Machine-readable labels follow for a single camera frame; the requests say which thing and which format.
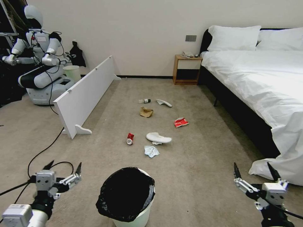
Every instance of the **trash can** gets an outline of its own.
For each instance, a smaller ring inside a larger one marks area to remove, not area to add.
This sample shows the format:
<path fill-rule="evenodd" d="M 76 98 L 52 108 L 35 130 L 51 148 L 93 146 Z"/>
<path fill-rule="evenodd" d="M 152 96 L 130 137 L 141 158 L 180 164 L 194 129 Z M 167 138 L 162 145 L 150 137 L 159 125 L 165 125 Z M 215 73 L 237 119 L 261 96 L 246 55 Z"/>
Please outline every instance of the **trash can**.
<path fill-rule="evenodd" d="M 113 173 L 102 185 L 96 203 L 101 215 L 117 227 L 144 227 L 155 196 L 155 181 L 137 167 Z"/>
<path fill-rule="evenodd" d="M 66 76 L 71 78 L 75 83 L 81 80 L 79 66 L 65 66 L 63 70 Z"/>

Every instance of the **beige carpet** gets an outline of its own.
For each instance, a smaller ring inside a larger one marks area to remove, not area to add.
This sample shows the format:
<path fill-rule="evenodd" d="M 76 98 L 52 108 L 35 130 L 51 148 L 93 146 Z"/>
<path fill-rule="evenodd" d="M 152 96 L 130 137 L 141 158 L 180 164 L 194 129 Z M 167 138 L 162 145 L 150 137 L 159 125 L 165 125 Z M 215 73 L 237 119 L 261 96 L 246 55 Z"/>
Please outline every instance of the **beige carpet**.
<path fill-rule="evenodd" d="M 152 103 L 138 104 L 151 98 Z M 158 105 L 156 98 L 173 107 Z M 92 135 L 76 135 L 71 140 L 61 135 L 56 143 L 32 164 L 30 173 L 45 164 L 70 161 L 75 167 L 82 162 L 82 182 L 55 202 L 48 227 L 114 224 L 99 215 L 95 207 L 100 187 L 116 170 L 137 166 L 156 182 L 155 201 L 147 227 L 155 226 L 260 226 L 261 213 L 253 201 L 233 182 L 233 162 L 250 183 L 266 181 L 248 175 L 254 160 L 262 158 L 252 142 L 204 86 L 173 85 L 170 79 L 122 79 L 114 81 L 84 127 Z M 153 108 L 150 118 L 139 115 L 140 107 Z M 174 120 L 185 117 L 189 125 L 175 128 Z M 27 164 L 46 148 L 62 128 L 49 107 L 35 106 L 25 96 L 22 101 L 0 109 L 0 191 L 27 180 Z M 135 135 L 134 144 L 126 144 L 127 134 Z M 148 132 L 172 137 L 169 144 L 158 145 L 160 155 L 144 155 Z M 54 168 L 57 176 L 70 174 L 70 166 Z M 14 202 L 20 189 L 0 197 L 0 212 Z M 20 203 L 31 203 L 35 186 L 28 187 Z M 285 205 L 303 214 L 302 187 L 291 185 Z M 303 221 L 290 218 L 296 226 Z"/>

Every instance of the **crushed red can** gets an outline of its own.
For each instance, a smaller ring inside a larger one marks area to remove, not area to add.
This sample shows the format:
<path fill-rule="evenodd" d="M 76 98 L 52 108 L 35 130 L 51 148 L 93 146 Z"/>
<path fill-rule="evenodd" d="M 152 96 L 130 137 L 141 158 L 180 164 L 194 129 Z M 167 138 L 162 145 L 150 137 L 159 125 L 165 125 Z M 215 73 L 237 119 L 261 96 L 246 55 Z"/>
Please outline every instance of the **crushed red can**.
<path fill-rule="evenodd" d="M 129 134 L 127 135 L 126 143 L 127 143 L 128 145 L 132 145 L 132 144 L 133 144 L 133 139 L 134 139 L 134 135 L 131 134 L 131 133 L 129 133 Z"/>

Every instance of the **white bedsheet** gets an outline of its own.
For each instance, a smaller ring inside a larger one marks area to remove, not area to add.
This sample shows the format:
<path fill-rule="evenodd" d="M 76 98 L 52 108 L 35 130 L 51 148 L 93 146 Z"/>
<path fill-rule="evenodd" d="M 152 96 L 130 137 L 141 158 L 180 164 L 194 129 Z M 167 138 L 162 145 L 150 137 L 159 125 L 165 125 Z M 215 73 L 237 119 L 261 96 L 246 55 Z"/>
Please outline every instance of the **white bedsheet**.
<path fill-rule="evenodd" d="M 253 162 L 249 174 L 272 179 L 270 162 L 303 185 L 303 51 L 207 52 L 202 66 L 272 127 L 281 155 Z"/>

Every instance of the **nightstand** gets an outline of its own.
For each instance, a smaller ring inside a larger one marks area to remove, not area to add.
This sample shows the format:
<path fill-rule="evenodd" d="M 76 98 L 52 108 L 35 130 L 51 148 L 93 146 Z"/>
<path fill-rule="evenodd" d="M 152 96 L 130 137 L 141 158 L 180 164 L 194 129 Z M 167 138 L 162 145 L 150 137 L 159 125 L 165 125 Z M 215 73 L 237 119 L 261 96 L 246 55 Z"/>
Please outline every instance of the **nightstand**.
<path fill-rule="evenodd" d="M 201 57 L 184 58 L 175 55 L 174 84 L 197 85 L 201 62 Z"/>

